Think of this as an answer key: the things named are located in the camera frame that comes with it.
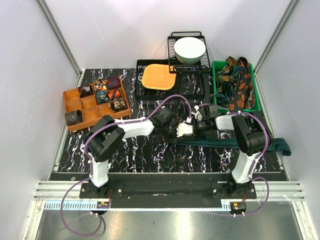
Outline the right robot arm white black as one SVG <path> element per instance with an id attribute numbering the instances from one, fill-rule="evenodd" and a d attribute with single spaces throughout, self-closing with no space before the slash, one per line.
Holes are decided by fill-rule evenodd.
<path id="1" fill-rule="evenodd" d="M 222 115 L 217 106 L 210 103 L 194 107 L 194 134 L 198 139 L 212 143 L 218 138 L 219 130 L 234 131 L 240 152 L 226 189 L 235 199 L 250 189 L 254 168 L 273 141 L 269 129 L 258 118 L 259 114 L 258 111 L 238 111 Z"/>

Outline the dark green tie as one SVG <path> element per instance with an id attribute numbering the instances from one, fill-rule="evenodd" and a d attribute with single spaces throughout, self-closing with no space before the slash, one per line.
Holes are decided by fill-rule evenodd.
<path id="1" fill-rule="evenodd" d="M 180 146 L 208 147 L 215 149 L 236 149 L 239 150 L 237 140 L 230 139 L 196 139 L 196 140 L 178 140 L 176 142 Z M 291 156 L 292 152 L 284 138 L 274 138 L 273 144 L 270 145 L 267 152 L 281 152 L 283 156 Z"/>

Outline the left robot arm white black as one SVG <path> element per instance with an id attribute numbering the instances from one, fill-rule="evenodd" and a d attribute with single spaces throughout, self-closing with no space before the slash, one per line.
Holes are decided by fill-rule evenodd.
<path id="1" fill-rule="evenodd" d="M 108 165 L 123 140 L 138 136 L 164 137 L 166 142 L 177 138 L 179 121 L 168 108 L 148 117 L 120 120 L 110 115 L 103 116 L 83 139 L 84 153 L 89 157 L 90 192 L 97 198 L 108 193 Z"/>

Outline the brown blue tie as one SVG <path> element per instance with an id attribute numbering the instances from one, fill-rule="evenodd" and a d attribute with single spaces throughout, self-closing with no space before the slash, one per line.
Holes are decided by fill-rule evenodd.
<path id="1" fill-rule="evenodd" d="M 83 122 L 82 112 L 79 109 L 66 112 L 64 118 L 67 126 L 73 126 Z"/>

